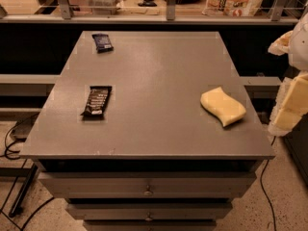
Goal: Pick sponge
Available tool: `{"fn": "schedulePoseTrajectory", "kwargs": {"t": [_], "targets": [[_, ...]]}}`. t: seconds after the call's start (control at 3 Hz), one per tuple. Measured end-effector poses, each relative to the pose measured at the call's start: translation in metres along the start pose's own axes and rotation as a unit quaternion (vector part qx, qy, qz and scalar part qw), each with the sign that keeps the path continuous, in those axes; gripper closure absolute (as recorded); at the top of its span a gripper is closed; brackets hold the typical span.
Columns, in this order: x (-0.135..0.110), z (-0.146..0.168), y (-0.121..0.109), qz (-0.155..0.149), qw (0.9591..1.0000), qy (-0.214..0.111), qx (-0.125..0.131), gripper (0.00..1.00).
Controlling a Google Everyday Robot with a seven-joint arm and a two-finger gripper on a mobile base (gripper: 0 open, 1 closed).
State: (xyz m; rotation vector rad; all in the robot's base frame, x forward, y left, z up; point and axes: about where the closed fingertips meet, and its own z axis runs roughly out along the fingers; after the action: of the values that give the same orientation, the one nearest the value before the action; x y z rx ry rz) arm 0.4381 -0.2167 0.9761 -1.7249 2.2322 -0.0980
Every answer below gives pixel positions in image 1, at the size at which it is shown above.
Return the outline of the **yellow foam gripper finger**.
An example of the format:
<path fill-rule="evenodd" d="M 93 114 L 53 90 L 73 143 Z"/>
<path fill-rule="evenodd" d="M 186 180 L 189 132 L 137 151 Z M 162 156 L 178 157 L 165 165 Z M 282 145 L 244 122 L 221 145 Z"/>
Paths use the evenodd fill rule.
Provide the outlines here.
<path fill-rule="evenodd" d="M 275 102 L 268 130 L 273 136 L 283 137 L 308 113 L 308 72 L 300 72 L 293 79 L 286 77 L 279 87 Z"/>
<path fill-rule="evenodd" d="M 269 46 L 268 52 L 276 56 L 289 54 L 292 34 L 292 31 L 283 34 L 280 38 L 278 38 Z"/>

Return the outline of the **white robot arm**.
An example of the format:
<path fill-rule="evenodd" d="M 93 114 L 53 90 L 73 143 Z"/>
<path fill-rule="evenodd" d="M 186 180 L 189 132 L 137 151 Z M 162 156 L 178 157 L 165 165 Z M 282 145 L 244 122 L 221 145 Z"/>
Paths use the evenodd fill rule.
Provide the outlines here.
<path fill-rule="evenodd" d="M 273 42 L 268 51 L 277 56 L 287 54 L 289 65 L 299 71 L 296 77 L 284 78 L 269 117 L 269 132 L 283 137 L 308 114 L 308 14 L 292 31 Z"/>

